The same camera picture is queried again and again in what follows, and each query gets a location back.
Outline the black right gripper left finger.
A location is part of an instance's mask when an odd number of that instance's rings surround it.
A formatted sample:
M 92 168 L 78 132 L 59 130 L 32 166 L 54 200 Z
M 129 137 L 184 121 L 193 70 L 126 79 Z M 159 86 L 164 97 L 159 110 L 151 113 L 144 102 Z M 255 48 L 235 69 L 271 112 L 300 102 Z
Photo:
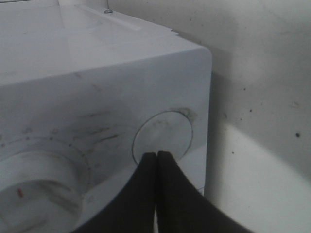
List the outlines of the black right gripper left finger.
M 157 156 L 145 153 L 117 196 L 75 233 L 152 233 Z

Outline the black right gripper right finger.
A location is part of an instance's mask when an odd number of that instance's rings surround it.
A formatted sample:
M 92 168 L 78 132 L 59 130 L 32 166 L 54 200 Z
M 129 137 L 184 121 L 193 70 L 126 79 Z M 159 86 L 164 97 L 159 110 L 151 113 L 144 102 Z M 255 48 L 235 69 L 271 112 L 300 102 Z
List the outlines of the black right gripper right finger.
M 157 154 L 156 213 L 160 233 L 248 233 L 191 184 L 169 152 Z

